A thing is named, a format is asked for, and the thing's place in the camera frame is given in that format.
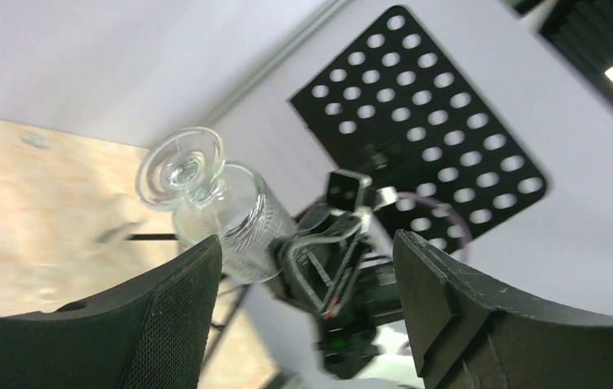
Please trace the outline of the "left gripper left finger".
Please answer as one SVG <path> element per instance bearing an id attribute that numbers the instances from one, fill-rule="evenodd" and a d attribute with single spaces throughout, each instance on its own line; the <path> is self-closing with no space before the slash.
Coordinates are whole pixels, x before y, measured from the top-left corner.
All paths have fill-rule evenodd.
<path id="1" fill-rule="evenodd" d="M 51 313 L 0 318 L 0 388 L 195 388 L 221 279 L 211 236 Z"/>

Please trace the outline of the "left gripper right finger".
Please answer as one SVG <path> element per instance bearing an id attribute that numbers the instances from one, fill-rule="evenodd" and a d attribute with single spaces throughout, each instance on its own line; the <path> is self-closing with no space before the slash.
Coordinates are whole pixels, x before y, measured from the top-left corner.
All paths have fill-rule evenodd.
<path id="1" fill-rule="evenodd" d="M 416 233 L 393 239 L 410 347 L 428 388 L 613 388 L 613 316 L 493 278 Z"/>

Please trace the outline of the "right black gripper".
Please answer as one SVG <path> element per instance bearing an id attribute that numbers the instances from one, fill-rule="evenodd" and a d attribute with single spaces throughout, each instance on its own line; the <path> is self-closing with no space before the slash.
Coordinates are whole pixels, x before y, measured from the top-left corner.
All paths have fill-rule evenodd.
<path id="1" fill-rule="evenodd" d="M 321 331 L 373 331 L 403 319 L 392 259 L 376 254 L 367 217 L 314 203 L 272 244 L 279 273 L 269 289 Z"/>

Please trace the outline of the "clear flute wine glass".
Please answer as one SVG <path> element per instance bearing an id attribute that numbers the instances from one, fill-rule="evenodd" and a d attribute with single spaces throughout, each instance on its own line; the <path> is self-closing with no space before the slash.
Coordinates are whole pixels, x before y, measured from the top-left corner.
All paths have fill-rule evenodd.
<path id="1" fill-rule="evenodd" d="M 115 244 L 127 240 L 147 221 L 146 209 L 137 198 L 115 194 L 97 207 L 90 238 L 100 245 Z"/>

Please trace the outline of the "clear ribbed short glass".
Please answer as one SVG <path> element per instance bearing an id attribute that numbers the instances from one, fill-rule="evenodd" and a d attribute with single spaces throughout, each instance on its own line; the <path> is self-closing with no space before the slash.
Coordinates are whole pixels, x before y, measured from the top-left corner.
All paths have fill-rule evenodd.
<path id="1" fill-rule="evenodd" d="M 186 128 L 160 141 L 142 159 L 135 191 L 145 207 L 170 213 L 186 246 L 218 236 L 223 271 L 237 281 L 279 274 L 272 252 L 296 224 L 255 169 L 226 159 L 214 130 Z"/>

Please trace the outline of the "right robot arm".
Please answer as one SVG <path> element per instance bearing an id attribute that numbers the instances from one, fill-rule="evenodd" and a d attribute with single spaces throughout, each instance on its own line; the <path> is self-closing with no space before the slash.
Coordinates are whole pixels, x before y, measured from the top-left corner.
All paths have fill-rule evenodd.
<path id="1" fill-rule="evenodd" d="M 275 298 L 311 316 L 322 367 L 355 378 L 384 348 L 384 325 L 402 320 L 392 258 L 375 254 L 363 216 L 315 203 L 296 219 L 295 234 L 275 240 Z"/>

